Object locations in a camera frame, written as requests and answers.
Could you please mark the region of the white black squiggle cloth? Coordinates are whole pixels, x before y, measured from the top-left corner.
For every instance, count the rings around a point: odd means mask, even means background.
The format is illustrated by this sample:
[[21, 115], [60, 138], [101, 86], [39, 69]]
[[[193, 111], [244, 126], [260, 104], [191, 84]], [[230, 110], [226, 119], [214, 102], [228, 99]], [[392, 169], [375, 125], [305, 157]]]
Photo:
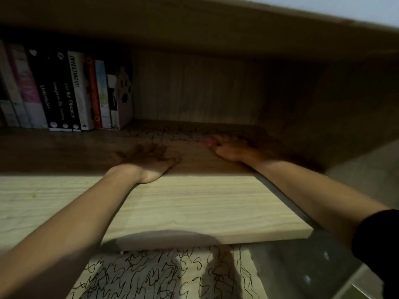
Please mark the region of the white black squiggle cloth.
[[99, 254], [67, 299], [268, 299], [238, 245]]

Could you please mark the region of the dark squiggle patterned cloth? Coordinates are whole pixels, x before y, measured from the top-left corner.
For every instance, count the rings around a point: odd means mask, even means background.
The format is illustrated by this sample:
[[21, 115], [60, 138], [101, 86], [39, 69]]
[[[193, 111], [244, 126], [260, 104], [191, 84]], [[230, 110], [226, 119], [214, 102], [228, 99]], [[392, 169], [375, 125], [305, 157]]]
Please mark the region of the dark squiggle patterned cloth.
[[199, 143], [203, 138], [222, 133], [218, 125], [173, 121], [134, 121], [123, 130], [127, 137], [152, 141]]

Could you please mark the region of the person's left hand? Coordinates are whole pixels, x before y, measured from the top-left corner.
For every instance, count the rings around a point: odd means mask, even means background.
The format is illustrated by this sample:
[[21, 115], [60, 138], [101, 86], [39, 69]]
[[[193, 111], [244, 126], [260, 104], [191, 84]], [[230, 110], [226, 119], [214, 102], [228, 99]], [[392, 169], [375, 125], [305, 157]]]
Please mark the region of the person's left hand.
[[132, 178], [135, 184], [151, 183], [159, 179], [164, 173], [160, 160], [165, 156], [167, 146], [156, 143], [135, 144], [128, 151], [116, 151], [112, 154], [117, 163], [110, 168], [106, 176], [122, 174]]

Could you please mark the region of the person's left forearm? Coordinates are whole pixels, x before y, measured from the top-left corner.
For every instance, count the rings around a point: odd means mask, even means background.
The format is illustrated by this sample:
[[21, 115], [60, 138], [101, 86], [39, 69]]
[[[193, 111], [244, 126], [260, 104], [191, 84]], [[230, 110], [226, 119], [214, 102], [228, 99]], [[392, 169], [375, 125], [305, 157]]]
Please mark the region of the person's left forearm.
[[0, 257], [0, 299], [66, 299], [117, 209], [143, 177], [116, 166]]

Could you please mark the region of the wooden shelf unit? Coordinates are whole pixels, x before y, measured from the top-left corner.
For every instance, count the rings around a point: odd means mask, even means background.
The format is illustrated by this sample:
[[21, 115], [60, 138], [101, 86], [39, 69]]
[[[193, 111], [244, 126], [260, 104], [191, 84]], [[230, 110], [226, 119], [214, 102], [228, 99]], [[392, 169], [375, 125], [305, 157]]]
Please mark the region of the wooden shelf unit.
[[[399, 27], [242, 0], [0, 0], [0, 39], [132, 63], [133, 120], [218, 125], [332, 167], [399, 137]], [[120, 250], [308, 238], [245, 165], [202, 141], [96, 129], [0, 130], [0, 252], [138, 143], [182, 161], [139, 185], [104, 242]]]

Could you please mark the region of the black sleeve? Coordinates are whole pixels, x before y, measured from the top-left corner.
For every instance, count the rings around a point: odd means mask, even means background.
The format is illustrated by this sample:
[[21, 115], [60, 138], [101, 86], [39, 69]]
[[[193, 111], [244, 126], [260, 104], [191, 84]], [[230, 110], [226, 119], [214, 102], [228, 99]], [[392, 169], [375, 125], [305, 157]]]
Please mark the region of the black sleeve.
[[364, 219], [352, 238], [352, 253], [381, 279], [384, 299], [399, 299], [399, 210]]

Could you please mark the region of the row of books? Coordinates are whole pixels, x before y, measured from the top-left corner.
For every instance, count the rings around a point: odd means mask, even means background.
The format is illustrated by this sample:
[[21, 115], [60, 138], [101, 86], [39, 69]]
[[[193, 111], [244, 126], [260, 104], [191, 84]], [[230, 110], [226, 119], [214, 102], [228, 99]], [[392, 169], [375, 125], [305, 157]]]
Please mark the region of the row of books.
[[109, 62], [122, 64], [73, 50], [29, 49], [0, 39], [0, 128], [112, 129]]

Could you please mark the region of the white paw print bookend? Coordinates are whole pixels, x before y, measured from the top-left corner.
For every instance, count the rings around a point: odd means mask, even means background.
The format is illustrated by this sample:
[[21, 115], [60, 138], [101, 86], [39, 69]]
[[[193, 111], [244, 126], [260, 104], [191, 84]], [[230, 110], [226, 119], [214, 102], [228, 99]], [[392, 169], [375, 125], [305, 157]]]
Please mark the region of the white paw print bookend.
[[109, 62], [106, 74], [111, 128], [120, 130], [133, 119], [132, 65]]

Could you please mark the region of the person's right hand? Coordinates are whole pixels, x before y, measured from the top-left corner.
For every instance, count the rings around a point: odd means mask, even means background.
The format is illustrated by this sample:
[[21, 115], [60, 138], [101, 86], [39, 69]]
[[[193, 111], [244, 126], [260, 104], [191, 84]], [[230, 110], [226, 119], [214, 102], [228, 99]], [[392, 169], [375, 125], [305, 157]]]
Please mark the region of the person's right hand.
[[272, 151], [262, 151], [253, 147], [244, 138], [229, 134], [218, 135], [228, 135], [228, 141], [224, 145], [225, 148], [223, 154], [216, 154], [224, 160], [241, 162], [247, 166], [255, 168], [266, 161], [278, 159], [278, 156]]

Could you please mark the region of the person's right forearm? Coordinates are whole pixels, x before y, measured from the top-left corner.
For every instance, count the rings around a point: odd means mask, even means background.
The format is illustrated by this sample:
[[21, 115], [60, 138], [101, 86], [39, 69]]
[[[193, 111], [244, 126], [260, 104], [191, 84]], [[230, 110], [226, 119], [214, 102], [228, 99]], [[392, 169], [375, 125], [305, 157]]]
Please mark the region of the person's right forearm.
[[288, 161], [255, 154], [245, 157], [243, 162], [347, 248], [351, 248], [353, 236], [363, 220], [389, 209], [352, 187]]

